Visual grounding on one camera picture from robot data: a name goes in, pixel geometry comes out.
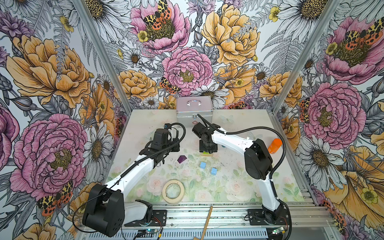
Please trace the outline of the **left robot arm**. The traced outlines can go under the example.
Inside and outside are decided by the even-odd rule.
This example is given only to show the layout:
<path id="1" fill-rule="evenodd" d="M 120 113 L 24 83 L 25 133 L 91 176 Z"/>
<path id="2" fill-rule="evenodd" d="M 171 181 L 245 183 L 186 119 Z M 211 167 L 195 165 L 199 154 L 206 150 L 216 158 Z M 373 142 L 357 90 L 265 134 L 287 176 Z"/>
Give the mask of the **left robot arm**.
<path id="1" fill-rule="evenodd" d="M 108 237 L 132 222 L 149 224 L 153 218 L 152 204 L 142 200 L 126 203 L 125 198 L 145 175 L 165 162 L 169 153 L 180 151 L 185 135 L 186 128 L 180 123 L 167 123 L 156 129 L 153 140 L 127 169 L 105 185 L 96 184 L 91 188 L 83 204 L 82 224 L 91 228 L 91 233 Z"/>

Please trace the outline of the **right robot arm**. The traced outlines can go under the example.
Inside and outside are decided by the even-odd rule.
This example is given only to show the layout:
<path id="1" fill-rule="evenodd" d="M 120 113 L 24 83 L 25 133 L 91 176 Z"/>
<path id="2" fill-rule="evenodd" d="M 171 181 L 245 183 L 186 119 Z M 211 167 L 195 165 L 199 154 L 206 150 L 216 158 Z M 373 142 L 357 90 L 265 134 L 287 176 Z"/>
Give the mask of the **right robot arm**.
<path id="1" fill-rule="evenodd" d="M 200 139 L 200 152 L 210 154 L 218 151 L 222 145 L 244 156 L 245 169 L 249 176 L 258 181 L 258 188 L 262 196 L 262 215 L 258 217 L 268 224 L 275 224 L 285 217 L 285 208 L 279 199 L 273 174 L 285 158 L 286 146 L 283 144 L 283 153 L 278 164 L 273 167 L 273 158 L 263 140 L 249 140 L 234 133 L 221 130 L 218 125 L 197 123 L 192 132 Z"/>

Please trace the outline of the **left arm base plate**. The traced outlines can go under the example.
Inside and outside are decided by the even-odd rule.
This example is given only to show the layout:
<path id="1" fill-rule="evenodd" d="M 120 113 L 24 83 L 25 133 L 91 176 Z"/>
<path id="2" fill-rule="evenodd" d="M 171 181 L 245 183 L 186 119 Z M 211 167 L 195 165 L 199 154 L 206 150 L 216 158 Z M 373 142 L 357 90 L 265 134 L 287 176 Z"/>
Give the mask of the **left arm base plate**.
<path id="1" fill-rule="evenodd" d="M 152 218 L 146 222 L 146 220 L 133 221 L 124 224 L 125 227 L 165 227 L 167 223 L 167 210 L 153 210 Z"/>

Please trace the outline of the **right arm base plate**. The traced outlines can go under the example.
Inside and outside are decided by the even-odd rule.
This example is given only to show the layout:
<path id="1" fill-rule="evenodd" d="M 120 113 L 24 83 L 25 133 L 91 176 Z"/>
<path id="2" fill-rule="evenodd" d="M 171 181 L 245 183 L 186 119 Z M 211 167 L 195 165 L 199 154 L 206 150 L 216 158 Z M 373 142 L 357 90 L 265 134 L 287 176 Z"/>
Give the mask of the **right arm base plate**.
<path id="1" fill-rule="evenodd" d="M 270 211 L 267 209 L 248 209 L 251 226 L 289 225 L 291 218 L 286 209 Z"/>

